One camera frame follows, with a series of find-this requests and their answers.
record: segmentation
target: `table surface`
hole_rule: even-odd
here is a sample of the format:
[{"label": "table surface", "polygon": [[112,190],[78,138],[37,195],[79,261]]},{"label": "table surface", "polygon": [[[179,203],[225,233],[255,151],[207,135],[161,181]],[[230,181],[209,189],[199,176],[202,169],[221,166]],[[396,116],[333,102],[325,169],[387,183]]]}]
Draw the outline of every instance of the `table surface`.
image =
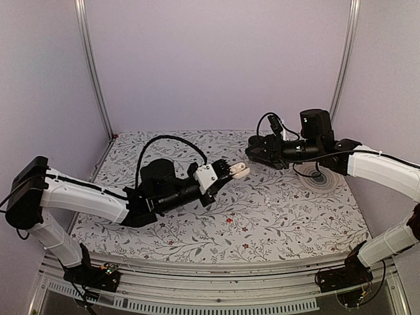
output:
[{"label": "table surface", "polygon": [[[277,171],[249,162],[245,148],[253,131],[121,133],[96,183],[134,186],[142,147],[164,134],[193,142],[206,153],[209,163],[220,158],[231,164],[244,161],[251,173],[229,182],[213,205],[203,208],[195,201],[142,228],[79,214],[72,237],[89,251],[191,263],[284,261],[348,252],[370,238],[342,176],[334,192],[319,194],[305,188],[291,169]],[[201,159],[191,148],[173,140],[151,145],[142,165],[156,158],[172,160],[180,178],[186,176],[190,163]]]}]

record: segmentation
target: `white wall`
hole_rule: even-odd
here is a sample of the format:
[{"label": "white wall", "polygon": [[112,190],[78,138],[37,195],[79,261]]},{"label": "white wall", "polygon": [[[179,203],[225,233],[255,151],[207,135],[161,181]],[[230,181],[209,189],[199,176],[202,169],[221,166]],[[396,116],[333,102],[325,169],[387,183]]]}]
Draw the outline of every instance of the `white wall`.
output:
[{"label": "white wall", "polygon": [[350,0],[90,0],[98,74],[116,132],[300,127],[328,109]]},{"label": "white wall", "polygon": [[[334,129],[384,152],[420,163],[420,2],[362,1],[356,42]],[[364,180],[349,181],[369,229],[378,235],[414,203]],[[420,247],[396,258],[411,311],[418,314]]]},{"label": "white wall", "polygon": [[[0,196],[36,155],[87,178],[106,146],[73,0],[0,1]],[[69,220],[62,213],[61,222]],[[0,313],[25,314],[44,251],[0,218]]]}]

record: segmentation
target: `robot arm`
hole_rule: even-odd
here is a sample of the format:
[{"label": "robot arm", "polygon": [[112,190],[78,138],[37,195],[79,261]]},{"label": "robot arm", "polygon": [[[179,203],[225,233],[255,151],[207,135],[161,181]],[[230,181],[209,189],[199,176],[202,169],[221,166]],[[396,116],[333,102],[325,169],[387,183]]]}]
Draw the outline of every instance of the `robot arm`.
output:
[{"label": "robot arm", "polygon": [[156,222],[156,213],[200,200],[206,206],[230,180],[249,173],[244,163],[229,166],[220,159],[198,167],[191,164],[187,178],[177,178],[173,163],[157,159],[140,170],[142,183],[136,188],[105,188],[51,169],[48,159],[36,157],[13,181],[6,220],[35,236],[58,257],[65,280],[115,292],[120,274],[116,266],[91,265],[89,252],[64,231],[49,208],[61,208],[104,217],[123,226],[141,227]]},{"label": "robot arm", "polygon": [[[356,151],[374,152],[368,146],[357,146]],[[380,155],[356,152],[348,159],[347,173],[353,177],[368,179],[383,186],[392,188],[420,203],[420,169],[410,167]],[[420,217],[417,216],[420,205],[414,214],[405,218],[398,226],[367,241],[358,252],[358,260],[370,267],[391,255],[396,255],[419,243]]]},{"label": "robot arm", "polygon": [[[344,176],[368,179],[392,188],[420,203],[420,166],[372,150],[349,139],[336,141],[329,113],[325,110],[301,112],[303,139],[284,140],[285,127],[273,113],[268,116],[273,134],[252,136],[245,153],[251,161],[275,169],[285,169],[290,163],[316,161],[321,166]],[[333,291],[372,280],[370,267],[399,254],[420,240],[420,205],[414,214],[383,234],[356,246],[337,270],[317,273],[321,291]]]}]

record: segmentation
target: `aluminum frame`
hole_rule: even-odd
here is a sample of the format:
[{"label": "aluminum frame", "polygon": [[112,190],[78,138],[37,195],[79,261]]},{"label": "aluminum frame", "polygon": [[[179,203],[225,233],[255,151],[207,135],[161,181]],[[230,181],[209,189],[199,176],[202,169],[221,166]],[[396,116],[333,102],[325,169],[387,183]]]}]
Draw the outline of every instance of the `aluminum frame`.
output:
[{"label": "aluminum frame", "polygon": [[[101,264],[107,255],[92,253],[93,264]],[[129,299],[149,305],[205,306],[206,309],[232,309],[248,306],[292,303],[341,293],[358,286],[336,292],[321,293],[314,276],[321,268],[342,266],[343,255],[290,262],[263,262],[251,264],[192,264],[179,262],[153,262],[126,259],[120,264],[121,283],[117,293],[102,292],[100,300]],[[409,315],[407,300],[398,277],[394,261],[387,259],[387,283],[390,304],[395,314]],[[382,278],[382,264],[372,267],[373,282]],[[46,255],[38,276],[38,290],[32,309],[41,310],[49,281],[63,282],[63,271],[57,259]]]},{"label": "aluminum frame", "polygon": [[347,75],[348,65],[350,63],[350,57],[352,54],[354,38],[356,37],[357,22],[359,17],[360,0],[352,0],[350,4],[350,12],[348,14],[348,24],[346,31],[346,39],[343,50],[343,56],[341,58],[341,65],[339,75],[334,88],[333,99],[329,108],[329,115],[331,123],[334,123],[334,119],[337,116],[339,109],[339,103],[341,95],[343,93],[343,87]]},{"label": "aluminum frame", "polygon": [[80,36],[83,44],[83,50],[85,52],[87,67],[89,69],[89,75],[91,77],[93,92],[96,98],[96,103],[98,105],[100,118],[102,120],[102,124],[104,125],[105,132],[108,138],[112,140],[112,137],[114,136],[114,131],[112,130],[110,116],[108,115],[108,111],[105,106],[104,95],[102,94],[98,72],[96,70],[91,36],[89,34],[89,26],[87,24],[85,0],[75,0],[75,7],[77,14],[77,22],[79,24]]}]

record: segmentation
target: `wire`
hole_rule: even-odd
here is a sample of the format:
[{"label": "wire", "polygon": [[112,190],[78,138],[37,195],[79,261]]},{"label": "wire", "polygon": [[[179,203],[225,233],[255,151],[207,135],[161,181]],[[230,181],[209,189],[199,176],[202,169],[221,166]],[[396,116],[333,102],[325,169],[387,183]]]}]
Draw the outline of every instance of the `wire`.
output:
[{"label": "wire", "polygon": [[306,175],[306,174],[302,174],[302,173],[300,173],[298,170],[296,170],[296,168],[295,168],[295,165],[296,165],[296,163],[293,163],[293,165],[292,165],[292,169],[295,171],[295,173],[296,174],[298,174],[299,176],[302,176],[302,177],[306,177],[306,178],[308,178],[308,179],[316,179],[316,178],[318,178],[318,177],[321,177],[323,174],[321,173],[321,171],[320,171],[320,168],[318,167],[318,162],[316,162],[315,163],[315,169],[317,170],[317,172],[318,172],[318,174],[316,174],[316,175]]},{"label": "wire", "polygon": [[324,154],[323,156],[317,156],[317,157],[313,157],[313,158],[310,158],[310,159],[302,159],[302,160],[299,160],[299,161],[292,161],[292,160],[288,160],[288,159],[283,159],[283,160],[288,162],[288,163],[314,162],[314,161],[318,161],[319,159],[328,158],[330,156],[338,156],[340,154],[352,154],[352,153],[367,153],[367,154],[373,154],[375,156],[383,156],[384,158],[392,159],[394,161],[397,161],[401,164],[413,167],[415,169],[420,169],[420,165],[404,161],[403,159],[400,159],[400,158],[395,157],[395,156],[390,156],[389,154],[384,154],[384,153],[380,153],[380,152],[376,152],[376,151],[369,151],[369,150],[347,150],[347,151],[333,152],[333,153],[330,153],[330,154]]},{"label": "wire", "polygon": [[278,121],[280,122],[280,125],[283,127],[283,129],[284,130],[286,130],[286,131],[288,131],[289,133],[291,133],[291,134],[293,134],[293,135],[295,135],[296,137],[297,137],[297,140],[299,140],[300,138],[301,138],[301,136],[300,136],[300,134],[299,133],[297,133],[297,132],[295,132],[295,131],[292,131],[292,130],[290,130],[290,129],[288,129],[283,123],[282,123],[282,120],[280,119],[280,117],[278,117],[278,115],[276,114],[276,113],[273,113],[273,112],[268,112],[268,113],[265,113],[264,115],[262,115],[262,117],[260,118],[260,120],[258,121],[258,123],[257,123],[257,138],[258,138],[258,141],[260,142],[260,144],[262,145],[262,146],[264,146],[263,145],[263,142],[262,142],[262,140],[261,140],[261,137],[260,137],[260,126],[261,126],[261,123],[263,122],[263,120],[264,120],[264,118],[265,117],[267,117],[267,116],[269,116],[269,115],[273,115],[273,116],[275,116],[277,119],[278,119]]},{"label": "wire", "polygon": [[79,186],[82,186],[82,187],[92,188],[93,190],[96,190],[98,192],[102,192],[106,195],[116,197],[116,198],[119,198],[119,199],[122,199],[122,200],[128,200],[127,196],[122,196],[122,195],[116,194],[115,192],[112,192],[108,189],[103,189],[102,187],[99,187],[95,184],[91,184],[90,182],[82,182],[82,181],[74,179],[74,178],[68,178],[68,177],[63,177],[63,176],[59,176],[59,175],[56,176],[54,174],[47,174],[46,176],[51,178],[51,179],[57,179],[57,180],[61,180],[63,182],[69,182],[69,183],[72,183],[72,184],[76,184],[76,185],[79,185]]},{"label": "wire", "polygon": [[366,287],[366,289],[364,291],[364,294],[367,294],[368,291],[369,291],[369,289],[370,289],[370,287],[372,286],[372,282],[369,279],[366,278],[366,282],[367,282],[367,287]]},{"label": "wire", "polygon": [[155,136],[154,138],[152,138],[151,140],[149,140],[149,142],[147,142],[141,153],[140,156],[138,157],[138,161],[137,161],[137,168],[136,168],[136,181],[135,181],[135,188],[138,187],[138,176],[140,173],[140,166],[142,164],[142,159],[143,159],[143,155],[146,152],[146,149],[155,141],[160,140],[160,139],[171,139],[171,140],[177,140],[180,141],[184,144],[186,144],[187,146],[193,148],[204,160],[204,164],[207,164],[207,156],[205,156],[205,154],[203,153],[203,151],[200,150],[200,148],[198,148],[195,144],[191,143],[188,140],[185,140],[183,138],[180,138],[179,136],[170,136],[170,135],[160,135],[160,136]]},{"label": "wire", "polygon": [[20,233],[20,230],[18,228],[16,229],[16,232],[18,232],[18,235],[19,235],[21,240],[26,241],[29,238],[30,234],[28,232],[27,232],[26,236],[22,236],[21,233]]},{"label": "wire", "polygon": [[64,273],[66,274],[67,278],[69,279],[70,283],[72,284],[73,288],[76,290],[77,294],[81,297],[81,299],[83,300],[83,303],[85,304],[85,308],[86,310],[89,312],[90,315],[97,315],[97,313],[92,309],[92,307],[90,306],[89,302],[86,299],[86,296],[84,294],[82,294],[79,290],[78,287],[76,287],[76,285],[74,284],[72,277],[70,276],[70,274],[67,271],[67,267],[65,267],[62,262],[60,261],[60,259],[58,260],[58,262],[61,264],[61,267],[64,270]]},{"label": "wire", "polygon": [[387,264],[385,264],[385,261],[382,261],[382,264],[383,264],[383,275],[382,275],[381,284],[379,284],[378,290],[375,292],[374,295],[372,295],[372,297],[369,300],[367,300],[366,302],[361,302],[359,306],[368,304],[370,301],[376,298],[376,296],[381,291],[383,284],[385,283],[385,276],[387,275]]}]

